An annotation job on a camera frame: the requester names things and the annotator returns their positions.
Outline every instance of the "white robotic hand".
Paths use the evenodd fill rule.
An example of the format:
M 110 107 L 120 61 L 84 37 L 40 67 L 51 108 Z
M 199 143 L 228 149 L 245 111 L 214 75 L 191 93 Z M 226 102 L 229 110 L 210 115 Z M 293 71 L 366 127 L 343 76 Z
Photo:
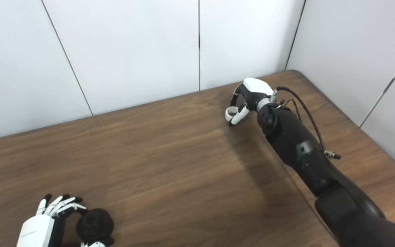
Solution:
M 51 197 L 51 194 L 47 194 L 40 201 L 36 215 L 24 222 L 17 241 L 17 247 L 60 247 L 63 239 L 65 219 L 74 212 L 78 212 L 83 216 L 87 215 L 88 209 L 79 204 L 82 202 L 82 198 L 70 197 L 69 194 L 66 194 L 59 196 L 48 204 Z M 86 224 L 81 224 L 81 227 L 79 227 L 84 217 L 79 220 L 78 228 L 87 232 L 87 236 L 90 239 L 95 240 L 88 241 L 86 244 L 81 243 L 81 247 L 106 247 L 114 243 L 110 237 L 113 230 L 113 221 L 106 211 L 105 213 L 107 214 L 106 221 L 108 222 L 106 230 L 101 228 L 97 229 L 96 232 L 87 232 L 83 228 Z M 95 234 L 98 232 L 101 232 L 102 235 L 96 236 Z
M 242 95 L 245 102 L 236 107 L 237 98 Z M 268 83 L 256 78 L 246 78 L 232 94 L 231 104 L 225 111 L 225 119 L 230 126 L 236 125 L 250 111 L 259 111 L 262 106 L 274 103 L 277 91 L 272 90 Z

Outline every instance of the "black fingertip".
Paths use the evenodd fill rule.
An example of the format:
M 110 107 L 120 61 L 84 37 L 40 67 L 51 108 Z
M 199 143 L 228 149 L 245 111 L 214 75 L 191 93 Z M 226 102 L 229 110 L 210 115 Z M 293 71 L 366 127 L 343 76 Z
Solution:
M 51 194 L 47 194 L 45 195 L 44 199 L 47 201 L 47 203 L 51 200 L 51 198 L 53 197 L 53 195 Z
M 81 215 L 85 215 L 86 212 L 88 212 L 88 210 L 84 209 L 84 208 L 77 208 L 76 212 L 81 214 Z
M 83 199 L 81 197 L 76 197 L 76 198 L 74 198 L 74 200 L 72 202 L 81 203 L 81 202 L 83 202 Z
M 69 194 L 62 195 L 62 200 L 67 200 L 69 198 Z

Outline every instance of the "cable connector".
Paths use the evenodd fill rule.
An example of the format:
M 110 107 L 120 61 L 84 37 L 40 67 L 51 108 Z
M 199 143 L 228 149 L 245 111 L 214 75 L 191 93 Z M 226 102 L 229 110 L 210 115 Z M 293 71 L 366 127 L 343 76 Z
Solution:
M 325 155 L 327 158 L 334 158 L 335 160 L 340 160 L 340 155 L 337 154 L 337 153 L 335 153 L 335 152 L 332 152 L 332 151 L 327 151 L 327 150 L 325 150 L 325 151 L 324 151 L 324 155 Z

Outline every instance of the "white hand casing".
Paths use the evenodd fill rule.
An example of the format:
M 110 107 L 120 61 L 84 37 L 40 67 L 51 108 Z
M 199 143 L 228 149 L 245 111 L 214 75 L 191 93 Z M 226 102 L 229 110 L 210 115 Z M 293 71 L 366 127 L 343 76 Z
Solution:
M 48 247 L 55 220 L 40 214 L 22 224 L 16 247 Z

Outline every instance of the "panel seam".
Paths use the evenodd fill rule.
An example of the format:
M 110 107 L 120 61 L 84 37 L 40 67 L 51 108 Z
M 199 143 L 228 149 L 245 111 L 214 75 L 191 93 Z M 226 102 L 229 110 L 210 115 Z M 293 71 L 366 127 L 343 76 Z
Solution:
M 379 104 L 379 102 L 381 101 L 382 97 L 384 97 L 385 93 L 388 91 L 388 89 L 390 89 L 391 85 L 394 83 L 395 81 L 395 75 L 394 77 L 390 80 L 390 82 L 388 83 L 388 85 L 386 86 L 386 88 L 384 89 L 384 91 L 382 92 L 381 96 L 378 98 L 378 100 L 376 101 L 376 103 L 373 105 L 373 107 L 371 108 L 371 110 L 368 112 L 368 114 L 365 116 L 364 120 L 362 121 L 361 125 L 359 125 L 359 128 L 362 128 L 362 125 L 365 123 L 365 121 L 368 119 L 368 117 L 371 115 L 371 113 L 373 112 L 374 108 L 376 108 L 376 106 Z
M 292 49 L 294 48 L 295 39 L 296 39 L 296 37 L 297 37 L 298 28 L 300 27 L 301 17 L 303 16 L 304 7 L 305 7 L 305 6 L 306 6 L 306 0 L 304 0 L 303 8 L 301 9 L 301 14 L 300 14 L 300 18 L 298 19 L 297 29 L 295 30 L 294 39 L 292 40 L 292 45 L 290 46 L 289 55 L 287 56 L 287 61 L 286 61 L 286 66 L 284 67 L 284 71 L 287 70 L 287 65 L 289 64 L 290 55 L 292 54 Z
M 77 81 L 77 84 L 79 85 L 80 91 L 82 91 L 83 98 L 85 99 L 85 102 L 88 105 L 89 111 L 91 112 L 91 115 L 94 116 L 94 114 L 92 112 L 92 109 L 91 109 L 91 106 L 88 103 L 88 99 L 86 98 L 85 92 L 83 92 L 83 89 L 82 89 L 82 86 L 80 85 L 79 79 L 77 78 L 77 75 L 75 74 L 74 68 L 72 67 L 71 62 L 69 61 L 69 57 L 68 57 L 68 55 L 66 53 L 66 50 L 63 47 L 62 41 L 61 41 L 61 39 L 59 37 L 59 34 L 58 34 L 57 30 L 56 30 L 55 24 L 51 20 L 50 13 L 48 13 L 48 9 L 45 6 L 44 0 L 41 0 L 41 2 L 42 2 L 42 5 L 43 5 L 43 7 L 45 9 L 45 12 L 47 13 L 48 19 L 50 20 L 51 26 L 53 27 L 53 30 L 55 31 L 55 34 L 56 34 L 56 36 L 57 36 L 57 38 L 59 40 L 59 43 L 60 43 L 60 45 L 62 47 L 62 50 L 63 50 L 63 53 L 65 54 L 66 60 L 68 61 L 68 64 L 69 64 L 69 67 L 71 68 L 72 74 L 74 75 L 75 80 Z

